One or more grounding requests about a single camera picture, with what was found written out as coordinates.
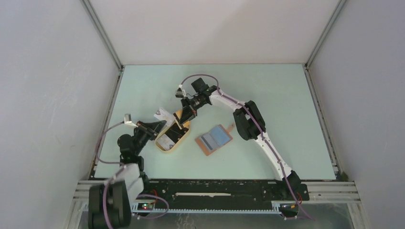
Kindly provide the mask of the yellow oval tray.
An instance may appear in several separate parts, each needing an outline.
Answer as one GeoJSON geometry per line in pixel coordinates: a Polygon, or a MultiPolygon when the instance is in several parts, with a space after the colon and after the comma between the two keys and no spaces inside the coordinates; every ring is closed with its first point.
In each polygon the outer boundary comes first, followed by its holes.
{"type": "Polygon", "coordinates": [[[176,115],[179,115],[181,110],[175,114],[171,114],[163,108],[159,108],[154,117],[159,121],[166,121],[163,130],[155,139],[155,146],[164,153],[171,153],[180,143],[188,136],[191,122],[187,121],[182,126],[177,124],[176,115]]]}

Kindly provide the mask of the white VIP credit card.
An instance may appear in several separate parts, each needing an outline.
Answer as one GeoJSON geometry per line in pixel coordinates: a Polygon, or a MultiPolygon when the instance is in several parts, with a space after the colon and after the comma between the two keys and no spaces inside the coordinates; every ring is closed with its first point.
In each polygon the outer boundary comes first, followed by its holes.
{"type": "Polygon", "coordinates": [[[175,121],[174,115],[163,108],[159,108],[155,112],[154,117],[157,118],[159,121],[166,121],[166,126],[171,126],[175,121]]]}

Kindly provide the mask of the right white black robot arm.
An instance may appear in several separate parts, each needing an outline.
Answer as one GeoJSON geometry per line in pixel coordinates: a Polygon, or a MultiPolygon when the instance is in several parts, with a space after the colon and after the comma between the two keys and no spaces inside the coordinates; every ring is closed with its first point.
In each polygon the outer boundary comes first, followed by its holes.
{"type": "Polygon", "coordinates": [[[301,179],[285,162],[271,142],[266,132],[265,121],[254,101],[243,102],[226,94],[219,85],[208,86],[202,79],[206,74],[186,77],[178,86],[175,96],[181,98],[181,113],[174,114],[177,125],[183,129],[185,124],[197,117],[197,110],[206,104],[228,108],[233,112],[235,127],[240,137],[246,141],[254,140],[265,153],[277,176],[278,194],[283,199],[296,195],[301,179]],[[182,85],[187,79],[199,77],[191,83],[196,94],[189,98],[182,85]]]}

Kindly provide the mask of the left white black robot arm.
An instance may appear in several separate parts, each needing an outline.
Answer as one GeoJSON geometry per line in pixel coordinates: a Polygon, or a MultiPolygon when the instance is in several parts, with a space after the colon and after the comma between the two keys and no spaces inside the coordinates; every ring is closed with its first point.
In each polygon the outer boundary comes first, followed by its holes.
{"type": "Polygon", "coordinates": [[[130,225],[131,203],[137,197],[147,198],[151,192],[144,172],[144,159],[140,152],[148,141],[153,141],[164,129],[166,121],[145,123],[121,121],[113,127],[129,125],[133,135],[118,138],[120,161],[118,171],[104,181],[93,185],[88,196],[88,227],[90,229],[120,229],[130,225]]]}

